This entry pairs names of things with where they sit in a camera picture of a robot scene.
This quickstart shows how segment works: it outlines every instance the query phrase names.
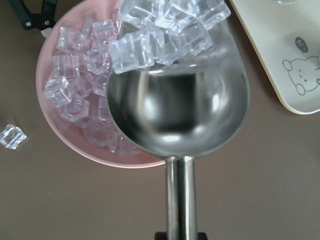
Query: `pink plate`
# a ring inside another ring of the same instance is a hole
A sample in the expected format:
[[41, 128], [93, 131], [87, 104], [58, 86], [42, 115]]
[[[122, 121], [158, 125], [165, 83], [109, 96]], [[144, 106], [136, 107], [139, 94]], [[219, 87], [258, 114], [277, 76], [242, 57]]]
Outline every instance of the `pink plate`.
[[86, 16], [98, 21], [117, 17], [119, 0], [86, 0], [67, 12], [54, 26], [50, 36], [46, 39], [41, 49], [36, 67], [36, 91], [40, 107], [53, 131], [70, 148], [88, 159], [101, 164], [128, 169], [149, 168], [164, 164], [139, 149], [132, 156], [118, 157], [107, 148], [90, 145], [82, 130], [72, 122], [59, 116], [58, 109], [43, 95], [46, 82], [52, 74], [52, 55], [61, 53], [56, 49], [60, 26], [81, 30]]

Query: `bear ear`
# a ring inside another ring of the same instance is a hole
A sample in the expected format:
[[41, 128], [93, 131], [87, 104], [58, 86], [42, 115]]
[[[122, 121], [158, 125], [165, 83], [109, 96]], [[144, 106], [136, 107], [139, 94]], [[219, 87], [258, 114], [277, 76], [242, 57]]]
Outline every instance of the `bear ear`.
[[295, 85], [295, 88], [297, 90], [297, 92], [300, 94], [300, 95], [305, 95], [306, 94], [306, 89], [304, 88], [304, 86], [302, 86], [302, 84], [297, 84]]
[[282, 61], [282, 65], [284, 66], [284, 68], [288, 71], [292, 71], [293, 67], [292, 67], [292, 64], [291, 62], [289, 62], [288, 60], [283, 60]]

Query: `table surface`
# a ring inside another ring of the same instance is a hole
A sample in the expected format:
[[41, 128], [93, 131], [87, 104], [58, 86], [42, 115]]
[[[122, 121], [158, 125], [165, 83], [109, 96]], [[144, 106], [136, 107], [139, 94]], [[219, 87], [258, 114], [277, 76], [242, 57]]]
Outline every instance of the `table surface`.
[[[24, 2], [41, 9], [40, 0]], [[59, 1], [56, 20], [79, 2]], [[281, 105], [231, 11], [251, 105], [240, 133], [195, 163], [198, 230], [209, 240], [319, 240], [320, 114]], [[165, 231], [165, 166], [115, 168], [65, 145], [36, 94], [44, 37], [22, 29], [8, 1], [0, 30], [0, 130], [13, 124], [27, 135], [16, 150], [0, 146], [0, 239], [151, 240]]]

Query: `scoop handle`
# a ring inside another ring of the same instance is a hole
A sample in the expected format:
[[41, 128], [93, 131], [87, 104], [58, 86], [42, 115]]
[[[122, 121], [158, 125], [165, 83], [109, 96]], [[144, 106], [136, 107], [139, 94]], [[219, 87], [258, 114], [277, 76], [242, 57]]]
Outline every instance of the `scoop handle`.
[[166, 159], [167, 239], [197, 240], [194, 158]]

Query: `metal scoop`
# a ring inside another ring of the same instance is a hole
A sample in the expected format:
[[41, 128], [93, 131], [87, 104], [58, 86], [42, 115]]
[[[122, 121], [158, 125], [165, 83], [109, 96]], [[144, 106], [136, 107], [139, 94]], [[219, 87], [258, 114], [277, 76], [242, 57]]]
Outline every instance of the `metal scoop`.
[[230, 140], [249, 107], [247, 75], [227, 22], [211, 35], [214, 46], [197, 57], [112, 73], [107, 84], [119, 130], [166, 161], [169, 240], [198, 239], [194, 160]]

